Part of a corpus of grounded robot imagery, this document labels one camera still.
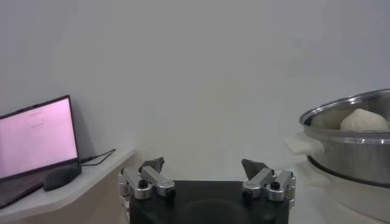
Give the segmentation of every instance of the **pink screen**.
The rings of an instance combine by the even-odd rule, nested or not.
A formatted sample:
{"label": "pink screen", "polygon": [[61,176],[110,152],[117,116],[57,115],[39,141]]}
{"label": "pink screen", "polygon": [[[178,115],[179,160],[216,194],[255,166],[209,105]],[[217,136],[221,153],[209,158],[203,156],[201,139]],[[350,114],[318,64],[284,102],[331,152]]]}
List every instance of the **pink screen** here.
{"label": "pink screen", "polygon": [[0,120],[0,178],[74,158],[69,99]]}

